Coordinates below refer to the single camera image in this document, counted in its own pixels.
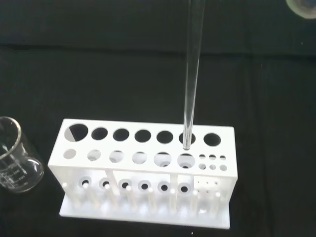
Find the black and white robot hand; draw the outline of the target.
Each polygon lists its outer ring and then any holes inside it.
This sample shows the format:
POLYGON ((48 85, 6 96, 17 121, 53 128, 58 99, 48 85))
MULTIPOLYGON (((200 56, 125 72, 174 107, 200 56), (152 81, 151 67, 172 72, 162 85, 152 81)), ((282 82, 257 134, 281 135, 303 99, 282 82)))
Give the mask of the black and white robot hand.
POLYGON ((288 7, 304 19, 316 18, 316 0, 286 0, 288 7))

